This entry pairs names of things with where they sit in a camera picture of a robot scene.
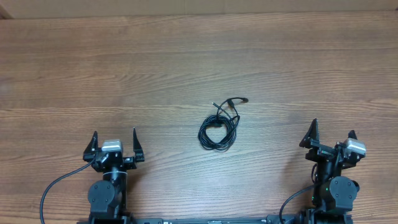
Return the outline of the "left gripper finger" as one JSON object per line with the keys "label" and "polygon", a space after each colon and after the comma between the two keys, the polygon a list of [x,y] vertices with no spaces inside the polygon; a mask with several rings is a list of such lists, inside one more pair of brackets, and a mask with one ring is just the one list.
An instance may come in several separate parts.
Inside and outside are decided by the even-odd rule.
{"label": "left gripper finger", "polygon": [[96,157],[98,149],[98,132],[94,131],[90,143],[83,152],[83,160],[85,162],[91,162]]}
{"label": "left gripper finger", "polygon": [[135,162],[144,162],[145,161],[145,157],[144,157],[144,151],[142,149],[142,146],[137,138],[137,133],[136,133],[136,129],[133,128],[133,151],[135,153],[134,159]]}

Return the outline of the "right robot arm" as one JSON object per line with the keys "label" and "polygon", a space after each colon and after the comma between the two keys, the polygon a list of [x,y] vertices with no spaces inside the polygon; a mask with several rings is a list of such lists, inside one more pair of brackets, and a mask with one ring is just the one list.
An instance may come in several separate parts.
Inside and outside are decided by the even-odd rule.
{"label": "right robot arm", "polygon": [[353,209],[360,187],[341,173],[366,157],[365,143],[351,130],[345,141],[337,142],[333,147],[326,146],[320,142],[318,120],[314,119],[299,146],[308,149],[305,158],[315,163],[312,171],[313,207],[300,212],[295,222],[353,223],[348,213]]}

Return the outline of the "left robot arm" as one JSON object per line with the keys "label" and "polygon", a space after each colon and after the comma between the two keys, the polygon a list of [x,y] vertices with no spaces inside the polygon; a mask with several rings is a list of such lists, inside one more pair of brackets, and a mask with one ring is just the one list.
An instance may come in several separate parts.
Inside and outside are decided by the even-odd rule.
{"label": "left robot arm", "polygon": [[135,223],[132,213],[127,211],[127,172],[136,169],[138,162],[144,162],[144,152],[132,130],[133,152],[131,157],[123,156],[123,143],[118,139],[106,140],[98,145],[98,133],[94,132],[83,152],[83,160],[102,179],[88,190],[90,214],[88,223]]}

